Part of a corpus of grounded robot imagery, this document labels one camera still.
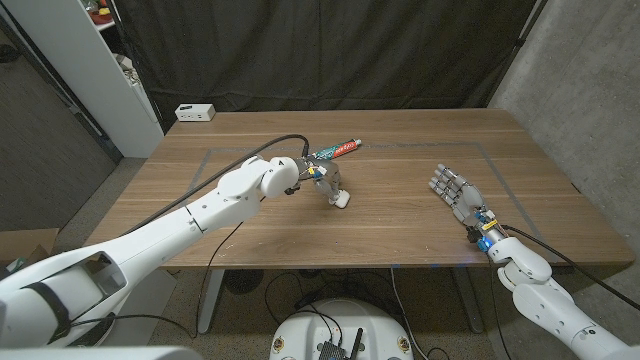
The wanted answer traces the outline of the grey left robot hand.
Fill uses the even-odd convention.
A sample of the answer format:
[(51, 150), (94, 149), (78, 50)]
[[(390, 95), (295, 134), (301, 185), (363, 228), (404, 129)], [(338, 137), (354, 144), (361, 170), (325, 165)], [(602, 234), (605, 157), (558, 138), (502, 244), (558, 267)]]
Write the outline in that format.
[(293, 192), (300, 188), (303, 181), (312, 180), (318, 193), (324, 195), (331, 205), (345, 208), (350, 200), (350, 194), (340, 189), (340, 172), (337, 164), (326, 159), (316, 159), (312, 156), (295, 159), (299, 177), (291, 188)]

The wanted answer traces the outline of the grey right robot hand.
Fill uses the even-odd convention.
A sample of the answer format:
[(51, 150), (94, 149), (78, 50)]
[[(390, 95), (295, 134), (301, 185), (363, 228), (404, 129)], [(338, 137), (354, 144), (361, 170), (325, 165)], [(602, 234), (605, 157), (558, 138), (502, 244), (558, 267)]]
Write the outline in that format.
[(465, 227), (469, 242), (476, 243), (483, 252), (508, 237), (478, 188), (450, 167), (439, 164), (429, 186)]

